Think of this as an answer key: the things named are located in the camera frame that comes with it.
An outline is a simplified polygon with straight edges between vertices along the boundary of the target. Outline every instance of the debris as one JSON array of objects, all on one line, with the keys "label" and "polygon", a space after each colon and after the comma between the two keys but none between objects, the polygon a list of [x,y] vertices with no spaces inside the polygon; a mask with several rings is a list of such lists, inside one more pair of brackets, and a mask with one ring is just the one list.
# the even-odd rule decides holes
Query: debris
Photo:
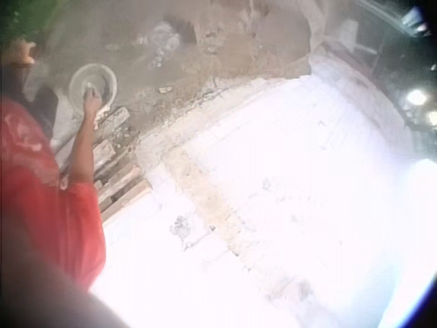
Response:
[{"label": "debris", "polygon": [[217,54],[217,48],[215,46],[207,46],[204,52],[207,55],[216,55]]},{"label": "debris", "polygon": [[167,22],[161,22],[153,28],[150,42],[156,47],[157,53],[168,55],[180,45],[180,34]]},{"label": "debris", "polygon": [[100,125],[100,128],[96,132],[95,140],[101,140],[107,135],[112,134],[118,126],[122,125],[129,118],[129,116],[130,114],[127,108],[122,107],[118,109]]},{"label": "debris", "polygon": [[184,243],[184,239],[190,235],[191,228],[188,224],[188,219],[183,216],[178,216],[175,223],[170,227],[171,234],[178,236],[182,242],[182,250],[185,250],[187,247]]},{"label": "debris", "polygon": [[100,181],[100,180],[95,181],[95,183],[94,183],[94,187],[95,187],[97,190],[101,190],[101,188],[103,188],[102,181]]},{"label": "debris", "polygon": [[160,87],[158,89],[160,94],[166,94],[167,92],[170,92],[171,90],[173,90],[173,87]]},{"label": "debris", "polygon": [[102,213],[103,222],[109,220],[114,214],[119,212],[124,207],[131,205],[138,198],[151,190],[152,186],[150,183],[147,180],[142,180],[139,184],[121,196],[118,201],[116,201],[111,207],[108,207],[108,209]]},{"label": "debris", "polygon": [[114,174],[114,176],[108,180],[108,183],[106,183],[105,186],[99,190],[98,203],[100,204],[108,197],[111,197],[140,175],[141,168],[138,165],[134,163],[127,164],[116,174]]}]

